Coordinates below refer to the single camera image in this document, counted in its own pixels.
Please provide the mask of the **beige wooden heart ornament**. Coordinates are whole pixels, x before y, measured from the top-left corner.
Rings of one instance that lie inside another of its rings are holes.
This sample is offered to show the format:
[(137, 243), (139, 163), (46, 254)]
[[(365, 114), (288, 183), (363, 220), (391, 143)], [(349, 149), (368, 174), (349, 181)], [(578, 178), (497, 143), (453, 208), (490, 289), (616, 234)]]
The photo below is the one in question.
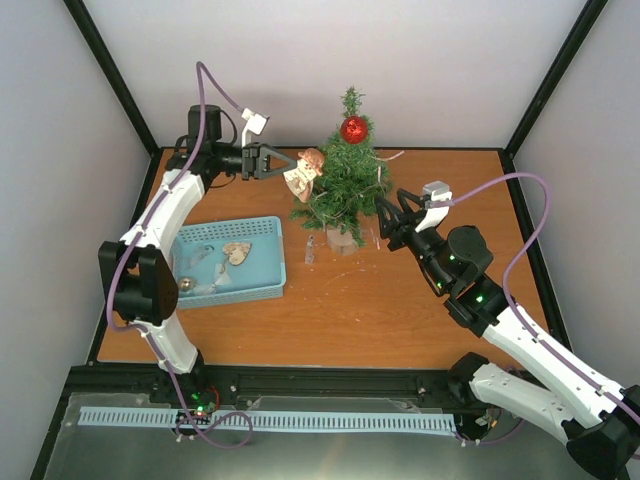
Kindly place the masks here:
[(223, 245), (222, 251), (230, 265), (238, 266), (247, 259), (251, 248), (250, 242), (228, 242)]

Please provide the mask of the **silver scroll ornament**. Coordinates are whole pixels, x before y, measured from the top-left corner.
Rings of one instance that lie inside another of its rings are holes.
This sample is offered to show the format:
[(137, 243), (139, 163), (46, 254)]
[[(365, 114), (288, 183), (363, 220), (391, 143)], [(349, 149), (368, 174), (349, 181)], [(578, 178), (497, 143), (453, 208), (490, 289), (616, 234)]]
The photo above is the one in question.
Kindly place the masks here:
[(215, 251), (215, 247), (212, 245), (202, 245), (194, 249), (194, 251), (188, 256), (186, 260), (186, 266), (191, 269), (198, 263), (204, 260), (207, 256)]

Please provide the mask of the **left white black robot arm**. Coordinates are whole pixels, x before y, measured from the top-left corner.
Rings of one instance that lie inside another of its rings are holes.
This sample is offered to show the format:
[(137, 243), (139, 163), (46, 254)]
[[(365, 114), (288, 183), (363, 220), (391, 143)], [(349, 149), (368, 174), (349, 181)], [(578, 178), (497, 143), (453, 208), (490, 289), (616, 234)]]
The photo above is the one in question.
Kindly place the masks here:
[(104, 242), (98, 253), (109, 326), (138, 331), (160, 368), (176, 374), (174, 392), (190, 403), (206, 395), (208, 378), (194, 368), (199, 352), (176, 312), (178, 286), (170, 267), (173, 242), (219, 175), (262, 180), (297, 165), (271, 146), (252, 141), (264, 130), (267, 117), (244, 109), (241, 143), (233, 146), (221, 139), (220, 115), (214, 105), (191, 107), (188, 134), (167, 162), (155, 196), (121, 239)]

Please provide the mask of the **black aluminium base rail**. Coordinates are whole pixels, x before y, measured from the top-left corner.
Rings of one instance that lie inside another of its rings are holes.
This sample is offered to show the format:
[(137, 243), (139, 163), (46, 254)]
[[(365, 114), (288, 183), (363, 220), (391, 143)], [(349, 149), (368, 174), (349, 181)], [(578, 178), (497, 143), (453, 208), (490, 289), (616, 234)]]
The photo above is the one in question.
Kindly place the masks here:
[[(446, 413), (481, 412), (486, 402), (458, 399), (445, 370), (389, 370), (204, 365), (178, 377), (187, 403), (213, 400), (241, 410), (263, 397), (364, 398), (407, 401)], [(70, 369), (63, 393), (142, 393), (178, 404), (169, 374), (155, 364), (93, 363)]]

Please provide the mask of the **small green christmas tree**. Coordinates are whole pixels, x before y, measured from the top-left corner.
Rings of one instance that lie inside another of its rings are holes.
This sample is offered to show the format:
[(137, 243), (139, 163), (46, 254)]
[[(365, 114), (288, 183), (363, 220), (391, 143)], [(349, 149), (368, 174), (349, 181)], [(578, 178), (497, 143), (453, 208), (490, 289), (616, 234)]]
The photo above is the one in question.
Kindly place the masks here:
[(342, 120), (319, 147), (322, 174), (310, 199), (296, 200), (290, 218), (307, 230), (335, 233), (349, 246), (365, 245), (361, 220), (376, 213), (375, 200), (392, 190), (388, 161), (374, 148), (374, 124), (361, 112), (364, 93), (349, 87), (341, 96)]

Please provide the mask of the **clear plastic battery box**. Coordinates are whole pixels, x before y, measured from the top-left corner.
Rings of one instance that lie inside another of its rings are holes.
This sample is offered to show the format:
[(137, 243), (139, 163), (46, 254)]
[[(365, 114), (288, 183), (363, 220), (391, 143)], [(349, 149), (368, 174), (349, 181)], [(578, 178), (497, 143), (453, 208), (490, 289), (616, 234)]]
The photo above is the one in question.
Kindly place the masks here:
[(307, 242), (306, 242), (306, 247), (305, 247), (305, 264), (306, 265), (312, 265), (314, 263), (315, 260), (315, 235), (314, 234), (310, 234)]

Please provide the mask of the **clear angel ornament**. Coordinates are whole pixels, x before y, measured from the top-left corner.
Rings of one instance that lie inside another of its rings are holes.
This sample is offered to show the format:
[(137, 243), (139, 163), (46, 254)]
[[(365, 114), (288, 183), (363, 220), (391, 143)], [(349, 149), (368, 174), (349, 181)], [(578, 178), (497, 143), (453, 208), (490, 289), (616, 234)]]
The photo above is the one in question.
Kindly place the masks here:
[(231, 277), (227, 271), (225, 264), (217, 264), (214, 269), (214, 278), (209, 283), (201, 283), (194, 287), (195, 295), (212, 295), (215, 294), (220, 287), (229, 286), (232, 283)]

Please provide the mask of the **blue plastic basket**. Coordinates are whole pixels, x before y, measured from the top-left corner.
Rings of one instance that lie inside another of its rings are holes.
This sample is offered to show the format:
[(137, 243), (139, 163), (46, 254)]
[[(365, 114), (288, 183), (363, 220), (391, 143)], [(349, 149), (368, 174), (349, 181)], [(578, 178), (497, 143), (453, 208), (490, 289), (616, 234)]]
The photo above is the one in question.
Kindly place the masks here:
[[(228, 242), (250, 242), (247, 259), (238, 266), (228, 263), (222, 247)], [(186, 266), (195, 248), (212, 245), (215, 251), (194, 268)], [(176, 282), (192, 277), (201, 283), (214, 278), (217, 264), (225, 264), (231, 277), (229, 286), (212, 295), (195, 295), (193, 290), (179, 290), (178, 307), (182, 310), (278, 298), (283, 295), (286, 267), (281, 221), (276, 216), (194, 224), (182, 227), (171, 249)]]

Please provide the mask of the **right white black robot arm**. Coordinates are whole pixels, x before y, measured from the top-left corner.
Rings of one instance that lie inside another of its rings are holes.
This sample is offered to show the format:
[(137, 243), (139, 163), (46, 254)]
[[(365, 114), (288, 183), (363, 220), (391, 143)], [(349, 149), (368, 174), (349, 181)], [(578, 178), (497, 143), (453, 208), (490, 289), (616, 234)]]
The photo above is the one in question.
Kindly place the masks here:
[(471, 225), (441, 236), (451, 193), (442, 182), (420, 196), (375, 201), (380, 235), (395, 251), (408, 248), (450, 317), (510, 355), (536, 378), (531, 383), (469, 353), (452, 368), (453, 391), (505, 409), (562, 443), (597, 479), (615, 479), (639, 450), (639, 388), (623, 387), (580, 360), (547, 333), (487, 274), (493, 260)]

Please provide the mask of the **red ball ornament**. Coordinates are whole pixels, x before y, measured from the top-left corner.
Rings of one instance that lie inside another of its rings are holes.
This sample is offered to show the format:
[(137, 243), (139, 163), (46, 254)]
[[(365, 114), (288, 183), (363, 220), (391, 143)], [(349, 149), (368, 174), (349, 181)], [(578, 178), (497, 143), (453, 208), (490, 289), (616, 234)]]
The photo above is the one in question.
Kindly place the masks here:
[(340, 127), (341, 138), (350, 145), (364, 142), (369, 134), (368, 122), (359, 115), (351, 115), (344, 119)]

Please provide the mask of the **snowman ornament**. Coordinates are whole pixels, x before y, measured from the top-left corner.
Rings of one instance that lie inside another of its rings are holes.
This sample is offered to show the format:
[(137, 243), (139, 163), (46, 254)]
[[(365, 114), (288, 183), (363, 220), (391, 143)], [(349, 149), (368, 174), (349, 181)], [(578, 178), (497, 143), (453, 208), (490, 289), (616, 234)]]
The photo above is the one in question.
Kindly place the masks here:
[(308, 148), (298, 153), (297, 166), (283, 174), (291, 193), (302, 203), (307, 203), (312, 195), (314, 180), (323, 175), (325, 157), (316, 148)]

